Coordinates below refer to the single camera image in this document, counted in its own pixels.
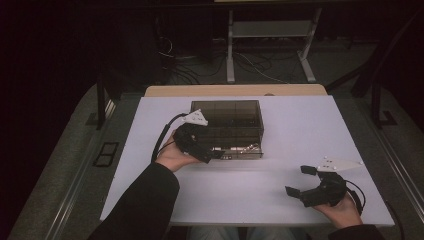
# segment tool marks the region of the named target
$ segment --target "person's left hand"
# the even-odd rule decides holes
[[[182,153],[175,144],[173,135],[174,132],[168,141],[166,141],[166,143],[163,145],[165,147],[159,153],[156,162],[167,167],[172,172],[176,172],[178,169],[188,164],[201,163],[201,161],[197,160],[193,156]]]

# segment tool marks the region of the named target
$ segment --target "white bracket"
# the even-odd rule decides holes
[[[364,162],[352,162],[334,158],[324,157],[321,165],[317,167],[318,172],[339,172],[347,169],[364,166]]]
[[[208,121],[206,121],[205,117],[203,116],[200,109],[188,114],[187,116],[183,117],[183,122],[196,124],[196,125],[202,125],[207,126]]]

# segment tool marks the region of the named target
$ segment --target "person's right hand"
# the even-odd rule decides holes
[[[355,202],[348,193],[334,207],[330,204],[322,204],[315,206],[314,209],[322,212],[338,229],[363,224]]]

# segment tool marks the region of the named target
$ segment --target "hand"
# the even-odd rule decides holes
[[[348,193],[334,207],[330,204],[322,204],[315,206],[314,209],[322,212],[338,229],[363,224],[355,202]]]
[[[193,156],[182,153],[175,144],[173,135],[174,132],[168,141],[166,141],[166,143],[163,145],[165,147],[159,153],[156,162],[167,167],[172,172],[176,172],[178,169],[191,163],[201,163],[201,161],[197,160]]]

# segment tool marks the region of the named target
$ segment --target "white table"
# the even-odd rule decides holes
[[[178,171],[181,189],[171,224],[313,226],[328,223],[320,213],[287,196],[284,187],[302,191],[317,187],[318,177],[302,174],[300,166],[317,166],[324,156],[362,161],[331,96],[142,98],[101,219],[148,166],[164,125],[175,115],[187,113],[191,101],[243,99],[260,102],[265,128],[263,158],[212,160],[209,164],[190,165]],[[179,124],[176,121],[171,128]],[[367,197],[362,215],[364,223],[394,224],[365,167],[339,174],[364,191]]]

